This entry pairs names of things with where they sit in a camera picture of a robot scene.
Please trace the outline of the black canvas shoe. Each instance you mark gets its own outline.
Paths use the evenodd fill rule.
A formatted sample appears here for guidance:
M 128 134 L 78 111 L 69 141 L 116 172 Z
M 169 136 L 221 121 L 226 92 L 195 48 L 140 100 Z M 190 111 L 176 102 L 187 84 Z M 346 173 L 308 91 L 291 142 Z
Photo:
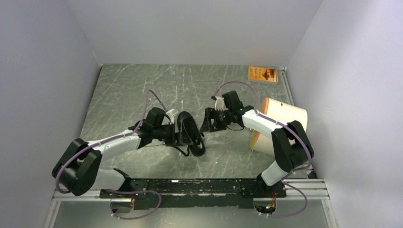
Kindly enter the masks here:
M 187 111 L 182 111 L 177 121 L 182 122 L 183 145 L 187 145 L 188 154 L 191 153 L 196 157 L 203 156 L 205 154 L 204 134 L 199 131 L 193 116 Z

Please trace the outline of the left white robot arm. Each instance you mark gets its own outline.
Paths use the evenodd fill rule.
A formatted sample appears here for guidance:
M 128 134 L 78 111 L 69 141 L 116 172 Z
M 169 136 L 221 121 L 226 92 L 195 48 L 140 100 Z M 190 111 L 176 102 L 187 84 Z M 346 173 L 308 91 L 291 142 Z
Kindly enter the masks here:
M 131 193 L 132 179 L 120 169 L 101 169 L 102 162 L 141 149 L 158 140 L 166 146 L 181 144 L 176 133 L 177 109 L 152 108 L 136 125 L 95 141 L 73 140 L 52 170 L 56 189 L 81 196 L 89 190 L 112 190 L 124 198 Z

